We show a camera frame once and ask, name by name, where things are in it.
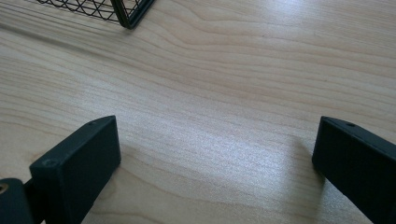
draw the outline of black metal frame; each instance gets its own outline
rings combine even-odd
[[[154,0],[37,0],[37,2],[104,21],[118,21],[121,26],[134,29]]]

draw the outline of black wire basket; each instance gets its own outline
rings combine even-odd
[[[66,8],[105,21],[118,21],[134,29],[154,0],[37,0],[41,4]]]

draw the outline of black plastic block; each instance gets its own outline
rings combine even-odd
[[[363,128],[322,117],[312,162],[374,223],[396,223],[396,146]]]
[[[46,195],[46,222],[80,223],[120,164],[114,116],[85,124],[30,166]]]
[[[34,223],[23,184],[19,179],[0,180],[0,223]]]

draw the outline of wooden tabletop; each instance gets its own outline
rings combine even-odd
[[[0,29],[1,178],[117,116],[84,223],[370,223],[311,157],[320,116],[396,143],[396,2],[157,0],[130,31],[1,0]]]

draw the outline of wood grain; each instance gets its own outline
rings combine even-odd
[[[396,142],[393,1],[157,0],[124,30],[0,1],[0,177],[116,115],[84,223],[370,223],[312,167],[322,115]]]

